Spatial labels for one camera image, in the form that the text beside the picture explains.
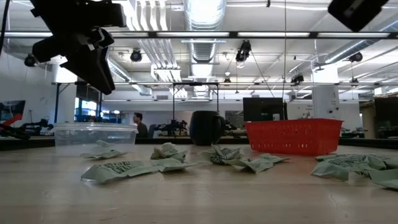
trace desk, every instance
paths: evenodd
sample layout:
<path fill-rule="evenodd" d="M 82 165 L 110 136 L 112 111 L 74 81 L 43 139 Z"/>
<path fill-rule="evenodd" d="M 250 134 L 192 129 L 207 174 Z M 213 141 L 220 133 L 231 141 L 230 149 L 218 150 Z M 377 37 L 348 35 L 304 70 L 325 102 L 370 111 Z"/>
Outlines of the desk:
<path fill-rule="evenodd" d="M 125 159 L 148 159 L 153 147 L 137 146 Z M 242 147 L 245 155 L 259 154 Z M 200 161 L 197 152 L 208 149 L 178 148 L 188 150 L 188 162 Z M 338 152 L 397 156 L 346 146 Z M 313 157 L 289 157 L 257 175 L 201 164 L 95 185 L 81 182 L 82 173 L 121 158 L 56 157 L 53 147 L 0 152 L 0 223 L 397 223 L 398 192 L 368 180 L 313 177 Z"/>

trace plastic container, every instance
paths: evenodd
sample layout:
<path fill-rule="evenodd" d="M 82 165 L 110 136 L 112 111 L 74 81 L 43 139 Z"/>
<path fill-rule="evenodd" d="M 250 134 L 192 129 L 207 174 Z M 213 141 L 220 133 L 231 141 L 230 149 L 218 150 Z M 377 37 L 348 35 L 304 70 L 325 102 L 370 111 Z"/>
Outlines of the plastic container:
<path fill-rule="evenodd" d="M 56 124 L 55 148 L 58 156 L 79 156 L 81 153 L 101 153 L 109 150 L 130 152 L 134 149 L 137 125 L 104 123 Z M 110 143 L 109 147 L 98 140 Z"/>
<path fill-rule="evenodd" d="M 275 154 L 325 155 L 337 150 L 342 121 L 303 119 L 245 123 L 251 148 Z"/>

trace person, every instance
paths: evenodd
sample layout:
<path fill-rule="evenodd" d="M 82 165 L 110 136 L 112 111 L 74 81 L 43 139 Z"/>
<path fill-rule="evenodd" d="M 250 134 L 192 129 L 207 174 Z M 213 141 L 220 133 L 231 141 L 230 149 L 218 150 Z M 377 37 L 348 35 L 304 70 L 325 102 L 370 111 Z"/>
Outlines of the person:
<path fill-rule="evenodd" d="M 137 124 L 137 130 L 138 130 L 137 138 L 147 138 L 148 128 L 142 122 L 142 113 L 134 113 L 133 120 Z"/>

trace ceiling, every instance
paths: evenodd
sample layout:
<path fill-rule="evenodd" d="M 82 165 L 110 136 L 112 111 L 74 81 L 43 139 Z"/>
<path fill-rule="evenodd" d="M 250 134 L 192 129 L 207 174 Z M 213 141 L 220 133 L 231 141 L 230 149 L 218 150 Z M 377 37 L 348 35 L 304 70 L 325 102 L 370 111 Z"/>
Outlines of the ceiling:
<path fill-rule="evenodd" d="M 243 30 L 243 31 L 349 31 L 343 24 L 325 10 L 331 0 L 288 0 L 288 6 L 294 6 L 294 9 L 285 9 L 283 1 L 271 1 L 271 7 L 264 5 L 265 1 L 247 1 L 247 0 L 227 0 L 226 14 L 224 17 L 223 30 Z M 167 22 L 170 30 L 185 30 L 184 12 L 182 0 L 169 0 L 166 2 Z M 398 0 L 390 0 L 386 5 L 390 9 L 384 9 L 363 31 L 372 31 L 372 27 L 378 25 L 387 18 L 397 14 Z M 0 10 L 4 8 L 4 1 L 0 2 Z M 13 1 L 10 6 L 10 30 L 47 30 L 47 27 L 40 18 L 34 18 L 30 13 L 29 1 Z M 127 30 L 127 28 L 109 28 L 108 30 Z M 7 43 L 10 46 L 11 53 L 25 55 L 30 52 L 31 46 L 38 39 L 9 39 Z M 225 72 L 231 72 L 231 81 L 254 82 L 261 81 L 261 72 L 264 78 L 269 82 L 281 82 L 283 74 L 298 65 L 301 60 L 305 60 L 313 55 L 328 54 L 341 46 L 350 42 L 350 40 L 270 40 L 270 39 L 252 39 L 252 51 L 258 66 L 251 55 L 244 68 L 236 68 L 234 54 L 240 46 L 242 40 L 227 39 L 225 44 L 219 44 L 216 63 L 212 76 L 217 77 L 219 82 L 225 78 Z M 172 46 L 178 65 L 182 69 L 182 77 L 188 77 L 190 73 L 188 45 L 181 43 L 180 39 L 172 39 Z M 397 46 L 395 40 L 382 40 L 373 46 L 361 51 L 364 60 L 379 55 L 389 49 Z M 135 39 L 116 39 L 111 46 L 110 57 L 116 60 L 125 70 L 131 72 L 136 81 L 152 82 L 149 75 L 151 62 L 146 57 L 139 63 L 132 63 L 129 56 L 133 48 L 139 48 Z M 339 63 L 339 79 L 349 80 L 352 74 L 354 76 L 365 72 L 377 70 L 383 66 L 398 61 L 398 50 L 379 57 L 369 63 L 355 68 L 351 71 L 351 65 L 342 62 Z M 310 79 L 309 74 L 305 74 L 306 79 Z M 287 81 L 290 81 L 290 75 L 287 75 Z M 390 77 L 398 78 L 398 70 L 388 73 L 381 73 L 369 77 L 365 82 L 376 82 Z"/>

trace black monitor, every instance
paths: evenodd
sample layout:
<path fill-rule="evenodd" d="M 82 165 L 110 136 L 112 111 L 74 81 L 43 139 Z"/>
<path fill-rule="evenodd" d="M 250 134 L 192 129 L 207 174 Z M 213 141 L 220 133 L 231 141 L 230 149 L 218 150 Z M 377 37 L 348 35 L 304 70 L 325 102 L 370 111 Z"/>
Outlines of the black monitor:
<path fill-rule="evenodd" d="M 284 120 L 282 98 L 243 98 L 244 121 Z"/>

